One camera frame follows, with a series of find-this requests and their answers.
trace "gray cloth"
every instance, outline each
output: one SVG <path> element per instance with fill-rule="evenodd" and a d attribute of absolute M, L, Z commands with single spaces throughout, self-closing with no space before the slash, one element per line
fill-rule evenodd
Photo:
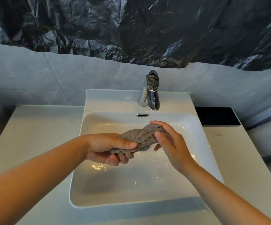
<path fill-rule="evenodd" d="M 146 151 L 152 144 L 156 144 L 157 140 L 154 136 L 155 132 L 161 132 L 167 137 L 167 133 L 164 132 L 164 129 L 160 125 L 149 124 L 142 129 L 129 130 L 119 136 L 119 138 L 133 141 L 137 143 L 135 149 L 125 150 L 119 148 L 111 149 L 112 155 L 128 155 L 137 151 Z"/>

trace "countertop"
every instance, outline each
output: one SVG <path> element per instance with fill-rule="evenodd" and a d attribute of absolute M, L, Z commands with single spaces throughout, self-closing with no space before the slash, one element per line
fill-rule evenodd
<path fill-rule="evenodd" d="M 79 135 L 84 107 L 18 106 L 0 136 L 0 173 Z M 204 127 L 227 187 L 271 218 L 271 174 L 242 126 Z M 220 224 L 201 200 L 76 209 L 71 175 L 18 224 Z"/>

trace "faucet handle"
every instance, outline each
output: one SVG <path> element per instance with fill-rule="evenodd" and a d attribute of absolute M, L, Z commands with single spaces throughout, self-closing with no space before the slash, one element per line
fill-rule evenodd
<path fill-rule="evenodd" d="M 160 84 L 160 79 L 155 70 L 151 70 L 149 74 L 146 76 L 147 88 L 149 91 L 157 91 L 158 86 Z"/>

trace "sink basin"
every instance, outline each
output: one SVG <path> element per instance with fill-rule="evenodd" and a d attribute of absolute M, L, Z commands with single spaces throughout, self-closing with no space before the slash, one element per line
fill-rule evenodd
<path fill-rule="evenodd" d="M 197 163 L 223 182 L 190 96 L 161 92 L 161 109 L 151 111 L 135 104 L 138 94 L 138 91 L 87 91 L 80 134 L 121 134 L 143 128 L 151 120 L 165 121 L 182 134 Z M 180 109 L 169 104 L 178 101 L 176 106 Z M 138 113 L 149 116 L 137 117 Z M 77 208 L 198 196 L 192 184 L 171 166 L 164 151 L 155 152 L 151 148 L 135 153 L 128 164 L 116 167 L 84 161 L 74 170 L 70 189 L 70 202 Z"/>

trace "faucet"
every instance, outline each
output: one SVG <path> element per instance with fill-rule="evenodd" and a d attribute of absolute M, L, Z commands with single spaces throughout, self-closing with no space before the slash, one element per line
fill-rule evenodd
<path fill-rule="evenodd" d="M 159 110 L 160 98 L 158 96 L 158 86 L 160 79 L 155 70 L 151 70 L 144 80 L 141 94 L 137 100 L 140 106 L 149 106 L 151 110 Z"/>

